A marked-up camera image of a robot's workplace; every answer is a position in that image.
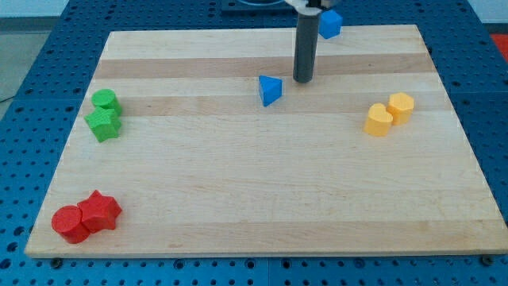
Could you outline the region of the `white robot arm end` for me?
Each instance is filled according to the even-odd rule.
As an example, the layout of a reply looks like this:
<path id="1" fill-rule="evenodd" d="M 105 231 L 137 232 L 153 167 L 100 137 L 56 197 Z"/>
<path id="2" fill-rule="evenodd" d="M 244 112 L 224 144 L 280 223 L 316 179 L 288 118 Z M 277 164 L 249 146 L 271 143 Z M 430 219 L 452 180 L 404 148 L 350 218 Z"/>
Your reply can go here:
<path id="1" fill-rule="evenodd" d="M 284 0 L 284 2 L 292 6 L 298 14 L 314 16 L 332 9 L 341 0 Z"/>

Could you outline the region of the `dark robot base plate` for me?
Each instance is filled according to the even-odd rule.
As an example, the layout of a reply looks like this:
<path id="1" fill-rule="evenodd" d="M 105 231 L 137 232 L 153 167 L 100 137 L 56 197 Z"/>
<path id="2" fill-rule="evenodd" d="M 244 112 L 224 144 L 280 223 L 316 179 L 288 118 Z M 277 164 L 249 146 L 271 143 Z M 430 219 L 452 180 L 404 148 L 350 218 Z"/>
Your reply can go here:
<path id="1" fill-rule="evenodd" d="M 284 0 L 221 0 L 223 14 L 266 14 L 292 10 L 293 7 Z"/>

